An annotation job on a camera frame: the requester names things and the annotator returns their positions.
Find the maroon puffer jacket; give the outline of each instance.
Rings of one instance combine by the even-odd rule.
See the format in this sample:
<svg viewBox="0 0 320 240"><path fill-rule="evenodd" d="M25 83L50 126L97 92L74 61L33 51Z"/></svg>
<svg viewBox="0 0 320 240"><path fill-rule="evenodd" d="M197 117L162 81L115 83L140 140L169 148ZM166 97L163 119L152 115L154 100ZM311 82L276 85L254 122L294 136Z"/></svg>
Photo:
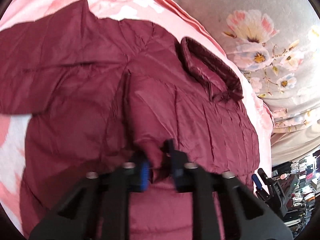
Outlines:
<svg viewBox="0 0 320 240"><path fill-rule="evenodd" d="M0 32L0 112L33 117L26 135L21 215L28 236L88 171L113 170L134 150L152 163L132 194L131 239L191 239L190 194L164 178L169 138L210 172L252 187L257 134L238 77L191 38L148 21L97 19L86 0Z"/></svg>

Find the black robotic claw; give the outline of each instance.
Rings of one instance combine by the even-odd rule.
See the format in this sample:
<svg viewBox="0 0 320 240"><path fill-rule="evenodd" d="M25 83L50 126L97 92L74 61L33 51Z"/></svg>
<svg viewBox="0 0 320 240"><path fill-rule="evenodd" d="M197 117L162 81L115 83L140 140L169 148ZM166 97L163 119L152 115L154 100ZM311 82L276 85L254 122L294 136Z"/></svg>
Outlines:
<svg viewBox="0 0 320 240"><path fill-rule="evenodd" d="M212 192L218 194L226 239L292 240L290 229L231 172L206 172L190 163L187 154L167 141L172 177L178 192L193 193L193 239L219 240L217 214Z"/></svg>
<svg viewBox="0 0 320 240"><path fill-rule="evenodd" d="M173 140L166 145L176 190L193 194L193 240L220 239L213 192L219 197L227 240L293 239L280 218L231 172L206 172L175 150ZM147 188L148 171L148 161L139 152L113 173L89 174L34 228L29 240L128 240L129 192ZM97 234L100 203L103 220Z"/></svg>
<svg viewBox="0 0 320 240"><path fill-rule="evenodd" d="M283 192L282 187L278 180L273 180L269 178L262 168L258 169L258 174L261 177L263 183L267 185L269 194L263 189L262 184L256 174L252 175L252 180L256 184L256 194L259 199L265 202L274 213L278 215L281 219L284 218L287 209L287 202L290 199L290 195L294 190L294 186L290 186L290 189L286 192ZM295 175L292 181L292 185L297 185L298 178Z"/></svg>

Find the pink bedsheet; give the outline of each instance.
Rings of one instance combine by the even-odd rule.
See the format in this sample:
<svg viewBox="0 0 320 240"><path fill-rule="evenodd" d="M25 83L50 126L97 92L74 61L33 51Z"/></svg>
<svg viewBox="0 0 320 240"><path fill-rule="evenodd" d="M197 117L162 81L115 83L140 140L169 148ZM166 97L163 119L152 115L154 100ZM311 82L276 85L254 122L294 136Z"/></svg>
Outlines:
<svg viewBox="0 0 320 240"><path fill-rule="evenodd" d="M34 21L73 1L76 0L13 0L0 20L0 30L19 22ZM226 62L239 76L243 87L243 103L259 138L260 167L271 175L272 114L199 22L172 0L88 0L88 3L90 10L100 18L150 20L166 28L178 40L183 36L193 37ZM30 116L0 116L0 202L20 231L20 182L25 167L24 138L29 119Z"/></svg>

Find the metal screw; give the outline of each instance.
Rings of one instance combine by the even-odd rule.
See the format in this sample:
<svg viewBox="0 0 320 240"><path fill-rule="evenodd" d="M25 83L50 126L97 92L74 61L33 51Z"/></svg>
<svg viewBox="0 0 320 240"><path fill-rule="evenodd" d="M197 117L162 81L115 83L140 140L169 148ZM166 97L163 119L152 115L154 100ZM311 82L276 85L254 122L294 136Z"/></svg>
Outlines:
<svg viewBox="0 0 320 240"><path fill-rule="evenodd" d="M122 167L125 169L133 169L136 165L134 163L124 163Z"/></svg>
<svg viewBox="0 0 320 240"><path fill-rule="evenodd" d="M86 177L88 179L97 179L99 177L98 173L94 172L94 171L90 171L87 173Z"/></svg>
<svg viewBox="0 0 320 240"><path fill-rule="evenodd" d="M225 171L222 173L222 177L224 177L225 179L231 179L234 178L235 175L231 171Z"/></svg>
<svg viewBox="0 0 320 240"><path fill-rule="evenodd" d="M185 163L184 167L186 169L196 169L198 168L198 165L196 163Z"/></svg>

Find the jacket sleeve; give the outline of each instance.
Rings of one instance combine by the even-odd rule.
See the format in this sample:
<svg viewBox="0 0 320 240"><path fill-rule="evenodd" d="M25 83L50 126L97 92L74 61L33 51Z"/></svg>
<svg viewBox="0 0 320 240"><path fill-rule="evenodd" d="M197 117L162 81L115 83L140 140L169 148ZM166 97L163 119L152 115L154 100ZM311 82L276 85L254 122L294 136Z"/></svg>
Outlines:
<svg viewBox="0 0 320 240"><path fill-rule="evenodd" d="M40 113L70 71L75 74L97 62L125 65L145 46L153 28L152 23L132 21L97 19L87 0L80 0L1 31L0 113Z"/></svg>

